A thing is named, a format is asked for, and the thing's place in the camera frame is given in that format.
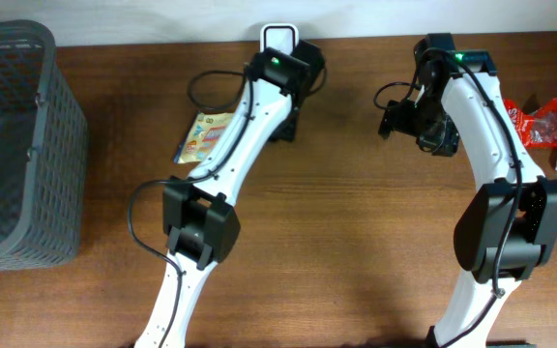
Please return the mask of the yellow white snack bag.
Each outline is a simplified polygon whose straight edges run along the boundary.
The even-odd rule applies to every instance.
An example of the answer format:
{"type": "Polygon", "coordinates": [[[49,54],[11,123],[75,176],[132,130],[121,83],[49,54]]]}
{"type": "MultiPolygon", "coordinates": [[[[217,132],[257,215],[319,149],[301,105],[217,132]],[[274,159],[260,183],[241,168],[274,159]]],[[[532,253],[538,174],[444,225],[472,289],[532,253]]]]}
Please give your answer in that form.
{"type": "Polygon", "coordinates": [[[205,160],[232,118],[233,114],[229,112],[217,114],[197,112],[186,136],[176,150],[173,162],[184,164],[205,160]]]}

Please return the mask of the red snack bag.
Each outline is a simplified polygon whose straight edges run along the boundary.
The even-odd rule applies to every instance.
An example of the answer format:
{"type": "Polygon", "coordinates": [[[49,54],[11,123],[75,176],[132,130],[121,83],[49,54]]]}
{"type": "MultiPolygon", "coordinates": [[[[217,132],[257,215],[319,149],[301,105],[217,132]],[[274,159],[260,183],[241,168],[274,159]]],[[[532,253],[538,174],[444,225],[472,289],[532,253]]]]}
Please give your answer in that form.
{"type": "Polygon", "coordinates": [[[557,98],[533,113],[525,113],[512,100],[504,100],[504,106],[525,148],[557,149],[557,98]]]}

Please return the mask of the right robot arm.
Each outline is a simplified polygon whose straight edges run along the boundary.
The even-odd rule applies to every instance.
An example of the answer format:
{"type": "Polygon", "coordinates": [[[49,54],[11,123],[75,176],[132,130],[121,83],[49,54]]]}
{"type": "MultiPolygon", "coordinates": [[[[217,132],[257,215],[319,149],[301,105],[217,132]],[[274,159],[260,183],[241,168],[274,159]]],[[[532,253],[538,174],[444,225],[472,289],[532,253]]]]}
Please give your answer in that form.
{"type": "Polygon", "coordinates": [[[404,96],[383,106],[379,135],[398,131],[420,150],[451,157],[464,148],[476,194],[454,229],[461,269],[426,347],[484,347],[508,297],[545,265],[557,240],[557,179],[546,178],[521,142],[485,50],[458,50],[449,33],[413,48],[404,96]]]}

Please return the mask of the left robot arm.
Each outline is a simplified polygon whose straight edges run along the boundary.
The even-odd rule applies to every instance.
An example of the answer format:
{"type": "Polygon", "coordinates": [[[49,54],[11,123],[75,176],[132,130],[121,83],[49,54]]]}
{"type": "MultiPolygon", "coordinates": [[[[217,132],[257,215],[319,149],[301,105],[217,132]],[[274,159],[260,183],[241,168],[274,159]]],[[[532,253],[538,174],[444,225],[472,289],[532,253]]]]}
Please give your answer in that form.
{"type": "Polygon", "coordinates": [[[266,142],[290,139],[304,100],[325,78],[321,49],[300,41],[290,53],[267,47],[243,71],[233,119],[213,151],[185,179],[139,185],[135,194],[161,186],[166,250],[149,251],[166,265],[149,321],[137,347],[183,347],[192,313],[213,269],[238,239],[235,206],[251,166],[266,142]]]}

